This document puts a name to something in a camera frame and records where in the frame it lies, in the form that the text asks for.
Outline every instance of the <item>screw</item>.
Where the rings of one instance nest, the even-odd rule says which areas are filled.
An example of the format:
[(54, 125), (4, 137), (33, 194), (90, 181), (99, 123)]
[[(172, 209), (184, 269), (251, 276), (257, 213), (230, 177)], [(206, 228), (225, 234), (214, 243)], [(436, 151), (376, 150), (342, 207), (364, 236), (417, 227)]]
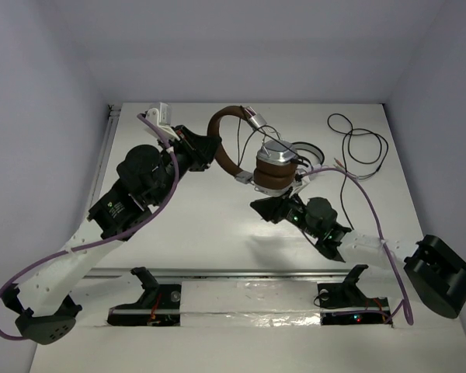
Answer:
[(179, 302), (181, 299), (181, 293), (179, 291), (173, 291), (170, 298), (171, 302)]
[(322, 289), (319, 292), (319, 299), (326, 302), (329, 299), (329, 292), (326, 289)]

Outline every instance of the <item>headphone ear cup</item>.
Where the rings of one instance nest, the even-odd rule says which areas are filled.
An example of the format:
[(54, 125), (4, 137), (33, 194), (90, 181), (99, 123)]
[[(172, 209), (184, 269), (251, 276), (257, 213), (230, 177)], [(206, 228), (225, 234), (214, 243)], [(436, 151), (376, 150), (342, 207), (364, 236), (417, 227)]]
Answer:
[(254, 170), (254, 183), (271, 190), (281, 190), (288, 187), (295, 178), (296, 163), (276, 166), (257, 159)]

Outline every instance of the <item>wall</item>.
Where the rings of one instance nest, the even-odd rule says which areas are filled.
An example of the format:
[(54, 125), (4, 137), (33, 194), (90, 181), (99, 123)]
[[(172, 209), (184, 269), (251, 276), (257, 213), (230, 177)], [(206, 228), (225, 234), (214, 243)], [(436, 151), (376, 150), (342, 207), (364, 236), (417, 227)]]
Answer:
[(55, 0), (109, 102), (383, 103), (443, 0)]
[(385, 108), (423, 231), (466, 259), (466, 0), (445, 3)]
[[(106, 103), (69, 37), (50, 2), (0, 0), (0, 286), (61, 247), (88, 196)], [(29, 371), (34, 347), (0, 338), (0, 372)]]

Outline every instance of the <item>gray wall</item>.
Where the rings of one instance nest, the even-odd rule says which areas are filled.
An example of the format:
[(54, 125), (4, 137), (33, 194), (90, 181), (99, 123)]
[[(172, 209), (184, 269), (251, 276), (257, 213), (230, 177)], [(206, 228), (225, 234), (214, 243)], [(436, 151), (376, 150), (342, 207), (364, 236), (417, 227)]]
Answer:
[(423, 231), (466, 259), (466, 0), (445, 3), (385, 107)]
[[(88, 196), (106, 103), (70, 38), (49, 1), (0, 0), (0, 286), (61, 247)], [(33, 349), (0, 338), (0, 372), (29, 371)]]
[(383, 103), (443, 0), (55, 0), (109, 102)]

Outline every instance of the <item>white table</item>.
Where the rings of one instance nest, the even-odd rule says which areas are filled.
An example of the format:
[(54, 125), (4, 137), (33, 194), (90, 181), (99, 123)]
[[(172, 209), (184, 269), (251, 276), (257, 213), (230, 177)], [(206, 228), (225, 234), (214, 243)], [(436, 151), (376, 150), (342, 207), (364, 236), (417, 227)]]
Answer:
[[(205, 134), (210, 117), (227, 104), (172, 104), (172, 123), (185, 124)], [(326, 126), (331, 113), (343, 113), (355, 127), (365, 127), (387, 138), (390, 152), (382, 170), (364, 183), (388, 238), (420, 239), (405, 177), (382, 106), (255, 104), (269, 124), (288, 141), (309, 141), (326, 155), (326, 164), (341, 159), (342, 136)], [(136, 118), (148, 104), (126, 103), (115, 131), (101, 194), (117, 179), (116, 166), (139, 144), (154, 144)], [(221, 135), (227, 152), (236, 157), (236, 121), (224, 118)], [(346, 123), (335, 118), (335, 127)], [(242, 141), (249, 130), (242, 128)], [(260, 136), (252, 141), (244, 169), (253, 169)], [(372, 137), (355, 140), (353, 152), (373, 159), (377, 144)], [(355, 173), (373, 166), (349, 162)], [(332, 202), (339, 221), (346, 224), (339, 206), (339, 174), (321, 175), (302, 194)], [(376, 234), (366, 201), (350, 183), (344, 194), (356, 229)], [(324, 259), (300, 232), (289, 224), (261, 221), (249, 202), (262, 198), (250, 186), (236, 183), (217, 164), (205, 173), (188, 174), (161, 216), (143, 228), (123, 248), (112, 252), (100, 270), (146, 266), (153, 269), (310, 270), (328, 272), (349, 268)], [(179, 327), (114, 328), (78, 326), (63, 340), (37, 349), (32, 373), (47, 371), (466, 371), (466, 338), (458, 320), (442, 319), (424, 306), (413, 305), (416, 324), (403, 317), (395, 329), (386, 326), (323, 327)]]

